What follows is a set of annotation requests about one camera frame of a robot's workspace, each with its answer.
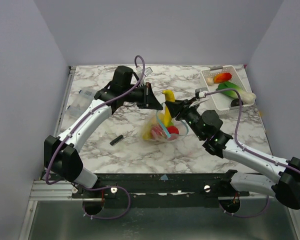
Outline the yellow pear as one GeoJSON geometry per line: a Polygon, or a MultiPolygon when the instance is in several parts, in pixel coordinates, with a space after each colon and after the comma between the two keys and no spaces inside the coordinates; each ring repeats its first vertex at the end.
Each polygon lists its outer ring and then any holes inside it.
{"type": "Polygon", "coordinates": [[[152,128],[156,124],[155,121],[148,121],[142,128],[142,139],[145,141],[154,140],[154,137],[152,135],[152,128]]]}

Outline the red strawberry toy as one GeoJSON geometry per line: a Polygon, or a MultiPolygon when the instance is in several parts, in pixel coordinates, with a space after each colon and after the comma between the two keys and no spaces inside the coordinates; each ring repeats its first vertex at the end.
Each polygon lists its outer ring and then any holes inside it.
{"type": "Polygon", "coordinates": [[[171,125],[171,126],[167,127],[166,129],[170,135],[177,136],[180,134],[179,129],[174,125],[171,125]]]}

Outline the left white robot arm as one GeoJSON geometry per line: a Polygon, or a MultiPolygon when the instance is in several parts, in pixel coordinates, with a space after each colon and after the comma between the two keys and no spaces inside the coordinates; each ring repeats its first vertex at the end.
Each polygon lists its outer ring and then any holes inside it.
{"type": "Polygon", "coordinates": [[[97,197],[101,191],[98,177],[84,167],[79,153],[92,133],[125,102],[135,103],[139,109],[163,109],[151,84],[141,84],[142,78],[132,68],[118,66],[112,80],[96,92],[90,105],[75,123],[57,137],[50,135],[45,139],[43,162],[47,171],[83,186],[83,191],[89,197],[97,197]]]}

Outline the dark avocado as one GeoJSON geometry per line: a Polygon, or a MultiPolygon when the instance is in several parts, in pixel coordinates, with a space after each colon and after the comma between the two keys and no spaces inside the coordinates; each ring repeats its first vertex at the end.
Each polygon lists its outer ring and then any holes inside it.
{"type": "Polygon", "coordinates": [[[244,106],[243,101],[239,101],[239,99],[233,99],[230,103],[230,108],[239,108],[240,106],[244,106]]]}

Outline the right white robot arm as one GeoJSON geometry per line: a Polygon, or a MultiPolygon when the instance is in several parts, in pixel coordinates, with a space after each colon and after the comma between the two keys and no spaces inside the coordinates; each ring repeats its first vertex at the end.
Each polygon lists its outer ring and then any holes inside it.
{"type": "Polygon", "coordinates": [[[255,192],[275,197],[284,206],[300,209],[300,159],[290,160],[257,151],[221,130],[223,121],[215,110],[198,113],[190,100],[166,101],[171,117],[185,121],[205,150],[220,158],[243,164],[259,173],[236,172],[220,183],[220,191],[231,196],[235,192],[255,192]]]}

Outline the clear zip top bag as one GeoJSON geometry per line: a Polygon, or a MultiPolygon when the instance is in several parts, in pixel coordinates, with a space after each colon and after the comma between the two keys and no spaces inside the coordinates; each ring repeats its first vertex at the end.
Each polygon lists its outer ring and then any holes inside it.
{"type": "Polygon", "coordinates": [[[167,126],[165,126],[164,125],[164,117],[165,117],[165,114],[162,111],[152,111],[150,113],[150,115],[145,119],[143,125],[141,126],[141,129],[140,129],[141,139],[143,140],[142,129],[143,129],[144,125],[149,121],[156,122],[155,125],[161,126],[165,132],[166,137],[165,138],[157,138],[154,140],[146,140],[146,141],[165,143],[165,142],[172,142],[172,141],[181,139],[181,138],[185,137],[186,135],[188,135],[189,128],[184,121],[175,121],[174,119],[172,119],[171,122],[167,126]],[[167,130],[167,127],[169,127],[169,126],[176,126],[179,130],[179,135],[170,135],[167,130]]]}

